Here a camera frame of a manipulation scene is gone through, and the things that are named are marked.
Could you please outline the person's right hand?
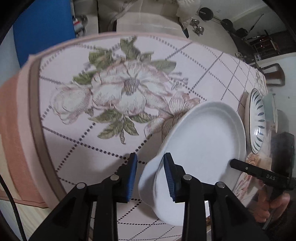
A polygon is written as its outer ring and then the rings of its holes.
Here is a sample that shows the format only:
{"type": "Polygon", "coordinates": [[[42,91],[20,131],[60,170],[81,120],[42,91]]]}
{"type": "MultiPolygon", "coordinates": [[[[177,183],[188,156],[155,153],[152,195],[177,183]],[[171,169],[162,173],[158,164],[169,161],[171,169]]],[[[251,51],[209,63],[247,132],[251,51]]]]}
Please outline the person's right hand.
{"type": "Polygon", "coordinates": [[[259,191],[253,216],[257,222],[264,223],[269,219],[269,211],[272,209],[275,210],[273,220],[277,220],[287,209],[289,202],[290,195],[288,193],[283,193],[276,199],[269,201],[267,200],[267,192],[262,189],[259,191]]]}

